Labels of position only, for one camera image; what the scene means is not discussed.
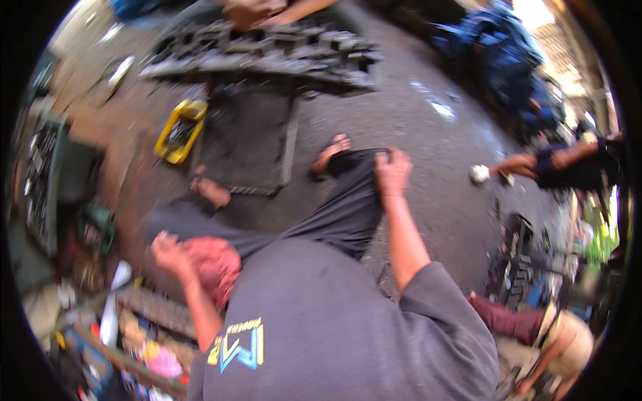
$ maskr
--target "dirt ground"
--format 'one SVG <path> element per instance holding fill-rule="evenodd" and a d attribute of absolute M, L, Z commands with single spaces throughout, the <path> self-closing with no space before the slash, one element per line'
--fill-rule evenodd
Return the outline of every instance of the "dirt ground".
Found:
<path fill-rule="evenodd" d="M 349 133 L 355 148 L 397 146 L 414 164 L 408 202 L 431 258 L 442 262 L 463 290 L 481 292 L 487 252 L 499 245 L 496 199 L 501 199 L 501 215 L 522 213 L 537 232 L 553 215 L 555 201 L 522 178 L 512 188 L 498 182 L 471 185 L 470 165 L 493 164 L 521 151 L 516 140 L 501 131 L 477 99 L 447 78 L 423 41 L 366 7 L 355 9 L 366 35 L 381 44 L 383 90 L 346 99 L 322 95 L 303 103 L 290 184 L 272 200 L 233 196 L 218 218 L 247 230 L 284 230 L 319 206 L 333 187 L 330 180 L 315 183 L 306 175 L 330 136 Z M 185 167 L 157 162 L 152 148 L 171 110 L 200 92 L 199 87 L 136 79 L 140 62 L 166 21 L 162 15 L 148 17 L 100 42 L 115 21 L 106 1 L 84 2 L 63 23 L 51 47 L 63 58 L 54 87 L 55 108 L 73 119 L 73 138 L 107 149 L 99 201 L 116 213 L 118 257 L 181 300 L 175 281 L 153 263 L 143 233 L 143 219 L 155 203 L 187 191 L 189 160 Z M 128 55 L 135 55 L 134 66 L 110 101 L 105 102 L 102 85 L 88 91 L 111 61 Z M 418 89 L 431 91 L 452 115 L 440 114 Z M 254 95 L 243 99 L 238 125 L 223 121 L 208 126 L 204 159 L 209 174 L 224 183 L 265 183 L 275 178 L 271 175 L 284 110 L 279 113 L 278 101 Z M 373 277 L 383 277 L 383 289 L 395 298 L 389 269 L 384 270 L 387 262 L 381 224 L 363 264 Z"/>

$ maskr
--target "man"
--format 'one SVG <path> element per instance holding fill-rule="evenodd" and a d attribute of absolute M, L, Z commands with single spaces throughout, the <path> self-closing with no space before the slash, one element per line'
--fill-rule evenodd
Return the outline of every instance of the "man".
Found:
<path fill-rule="evenodd" d="M 159 42 L 190 23 L 210 25 L 227 19 L 240 31 L 259 25 L 285 25 L 303 21 L 331 24 L 334 29 L 361 35 L 361 26 L 350 4 L 338 0 L 198 0 L 178 13 L 159 35 Z"/>
<path fill-rule="evenodd" d="M 596 142 L 577 142 L 573 147 L 554 144 L 537 156 L 512 155 L 492 167 L 471 167 L 471 179 L 482 183 L 501 174 L 509 183 L 511 174 L 532 178 L 540 188 L 574 188 L 598 191 L 618 183 L 622 134 L 611 139 L 599 137 Z"/>
<path fill-rule="evenodd" d="M 467 298 L 490 331 L 539 348 L 537 364 L 519 382 L 517 393 L 525 394 L 548 370 L 562 377 L 553 400 L 564 398 L 591 357 L 593 335 L 589 326 L 572 312 L 558 311 L 552 303 L 544 311 L 513 313 L 475 293 Z"/>
<path fill-rule="evenodd" d="M 495 344 L 443 265 L 428 256 L 404 197 L 410 159 L 396 148 L 386 154 L 350 146 L 339 134 L 321 152 L 311 171 L 335 177 L 336 188 L 281 235 L 224 227 L 184 203 L 148 216 L 155 260 L 182 284 L 204 353 L 193 363 L 188 400 L 492 396 Z M 209 186 L 208 198 L 226 202 L 222 189 L 212 196 L 215 183 L 200 185 Z M 382 213 L 399 305 L 358 264 Z M 222 237 L 241 257 L 225 321 L 177 244 L 199 236 Z"/>

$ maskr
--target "metal parts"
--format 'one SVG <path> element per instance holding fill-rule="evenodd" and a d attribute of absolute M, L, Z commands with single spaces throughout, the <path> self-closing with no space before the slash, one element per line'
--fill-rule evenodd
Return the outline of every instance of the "metal parts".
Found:
<path fill-rule="evenodd" d="M 162 38 L 140 78 L 175 83 L 247 83 L 291 96 L 315 90 L 354 96 L 379 88 L 383 57 L 370 41 L 325 27 L 270 26 L 247 33 L 217 21 Z"/>

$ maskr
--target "yellow plastic container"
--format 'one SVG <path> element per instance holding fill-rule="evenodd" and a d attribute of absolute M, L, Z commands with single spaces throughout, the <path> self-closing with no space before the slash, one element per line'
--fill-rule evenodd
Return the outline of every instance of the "yellow plastic container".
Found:
<path fill-rule="evenodd" d="M 198 137 L 198 134 L 203 129 L 203 121 L 205 119 L 205 113 L 207 111 L 207 102 L 202 100 L 192 101 L 191 99 L 185 99 L 176 108 L 172 111 L 169 116 L 169 120 L 165 125 L 165 128 L 160 133 L 160 138 L 154 146 L 154 155 L 162 157 L 172 164 L 181 164 L 187 158 L 189 151 L 194 145 L 194 141 Z M 189 134 L 187 142 L 177 148 L 169 149 L 165 143 L 165 139 L 171 132 L 171 128 L 176 124 L 179 118 L 184 118 L 188 120 L 196 121 L 196 127 L 192 130 L 192 133 Z"/>

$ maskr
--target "knee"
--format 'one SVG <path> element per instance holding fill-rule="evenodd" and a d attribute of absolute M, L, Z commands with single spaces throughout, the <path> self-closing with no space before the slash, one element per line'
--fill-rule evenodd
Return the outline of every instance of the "knee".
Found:
<path fill-rule="evenodd" d="M 152 209 L 145 216 L 144 229 L 145 235 L 152 242 L 161 231 L 166 229 L 166 218 L 163 213 L 157 208 Z"/>

